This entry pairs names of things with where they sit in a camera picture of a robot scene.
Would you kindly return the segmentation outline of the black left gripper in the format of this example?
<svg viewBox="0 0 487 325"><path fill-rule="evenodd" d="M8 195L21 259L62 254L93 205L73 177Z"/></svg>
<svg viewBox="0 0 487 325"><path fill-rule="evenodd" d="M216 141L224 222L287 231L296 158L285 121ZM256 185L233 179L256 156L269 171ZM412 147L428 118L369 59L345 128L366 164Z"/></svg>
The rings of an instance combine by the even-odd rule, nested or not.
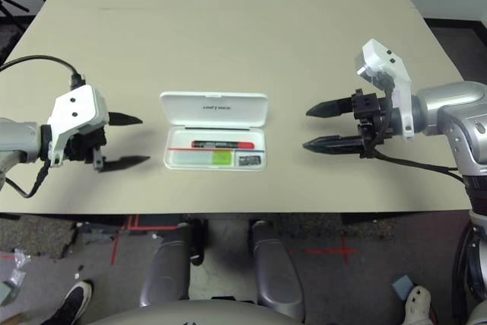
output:
<svg viewBox="0 0 487 325"><path fill-rule="evenodd" d="M110 126L130 126L142 123L143 121L136 116L109 112ZM101 153L101 147L106 143L104 128L95 129L84 135L78 133L68 140L64 149L64 158L69 161L83 161L85 164L92 164L98 171L125 170L150 159L149 156L132 155L115 161L106 161Z"/></svg>

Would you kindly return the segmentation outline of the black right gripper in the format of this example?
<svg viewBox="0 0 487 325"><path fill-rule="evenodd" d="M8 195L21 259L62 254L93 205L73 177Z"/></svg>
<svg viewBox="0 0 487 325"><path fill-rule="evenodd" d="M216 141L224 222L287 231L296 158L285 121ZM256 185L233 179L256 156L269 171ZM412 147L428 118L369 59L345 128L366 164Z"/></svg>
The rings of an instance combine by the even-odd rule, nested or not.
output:
<svg viewBox="0 0 487 325"><path fill-rule="evenodd" d="M393 107L391 89L385 90L384 97L375 93L364 94L357 89L351 98L341 98L320 102L311 107L307 116L330 118L353 112L358 121L360 136L330 135L305 142L303 148L326 155L360 155L361 158L372 158L377 145L402 133L402 122L398 108Z"/></svg>

